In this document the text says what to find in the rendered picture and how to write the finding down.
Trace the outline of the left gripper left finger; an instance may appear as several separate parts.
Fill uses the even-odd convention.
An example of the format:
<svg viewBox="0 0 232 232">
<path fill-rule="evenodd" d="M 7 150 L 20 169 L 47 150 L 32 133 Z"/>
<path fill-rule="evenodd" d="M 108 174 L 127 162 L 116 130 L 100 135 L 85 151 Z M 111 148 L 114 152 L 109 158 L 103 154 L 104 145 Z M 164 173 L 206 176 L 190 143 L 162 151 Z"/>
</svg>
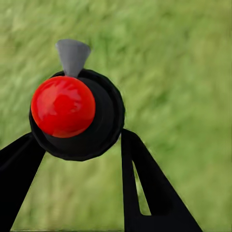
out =
<svg viewBox="0 0 232 232">
<path fill-rule="evenodd" d="M 32 132 L 0 150 L 0 232 L 10 232 L 45 154 Z"/>
</svg>

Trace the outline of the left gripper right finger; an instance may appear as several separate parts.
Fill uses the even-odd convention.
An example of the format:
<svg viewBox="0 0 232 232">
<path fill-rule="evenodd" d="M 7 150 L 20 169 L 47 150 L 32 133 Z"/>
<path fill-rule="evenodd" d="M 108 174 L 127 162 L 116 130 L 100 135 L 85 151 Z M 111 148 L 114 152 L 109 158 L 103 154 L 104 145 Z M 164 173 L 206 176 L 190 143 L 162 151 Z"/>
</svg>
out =
<svg viewBox="0 0 232 232">
<path fill-rule="evenodd" d="M 121 131 L 125 232 L 203 232 L 140 137 Z M 140 213 L 133 170 L 136 166 L 150 216 Z"/>
</svg>

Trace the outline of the pesticide atomizer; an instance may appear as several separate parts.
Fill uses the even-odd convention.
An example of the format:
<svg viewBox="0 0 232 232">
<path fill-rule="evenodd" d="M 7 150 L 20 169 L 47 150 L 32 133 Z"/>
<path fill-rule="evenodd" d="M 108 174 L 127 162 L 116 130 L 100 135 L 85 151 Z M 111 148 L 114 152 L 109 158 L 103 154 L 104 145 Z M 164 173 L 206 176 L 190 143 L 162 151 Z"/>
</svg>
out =
<svg viewBox="0 0 232 232">
<path fill-rule="evenodd" d="M 117 143 L 125 124 L 125 107 L 108 77 L 82 69 L 90 46 L 63 39 L 56 43 L 63 71 L 38 86 L 29 122 L 39 145 L 67 161 L 99 157 Z"/>
</svg>

